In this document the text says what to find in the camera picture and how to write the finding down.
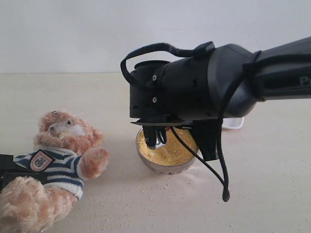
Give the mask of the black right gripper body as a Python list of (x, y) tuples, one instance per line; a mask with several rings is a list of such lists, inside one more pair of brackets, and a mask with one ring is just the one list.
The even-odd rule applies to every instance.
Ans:
[(217, 138), (217, 146), (221, 145), (221, 120), (219, 118), (210, 118), (204, 120), (190, 120), (190, 121), (172, 121), (172, 122), (144, 122), (142, 119), (132, 121), (132, 124), (138, 126), (160, 126), (168, 128), (176, 127), (182, 130), (190, 130), (195, 143), (199, 137), (213, 136)]

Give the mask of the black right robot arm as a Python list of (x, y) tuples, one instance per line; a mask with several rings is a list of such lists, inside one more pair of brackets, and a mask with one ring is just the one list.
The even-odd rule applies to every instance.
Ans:
[(130, 84), (130, 117), (141, 125), (147, 146), (166, 143), (165, 127), (188, 128), (204, 160), (216, 160), (216, 121), (246, 116), (259, 101), (311, 96), (311, 40), (250, 52), (236, 44), (193, 50), (167, 43), (139, 48), (127, 59), (166, 51), (177, 61), (151, 60), (121, 72)]

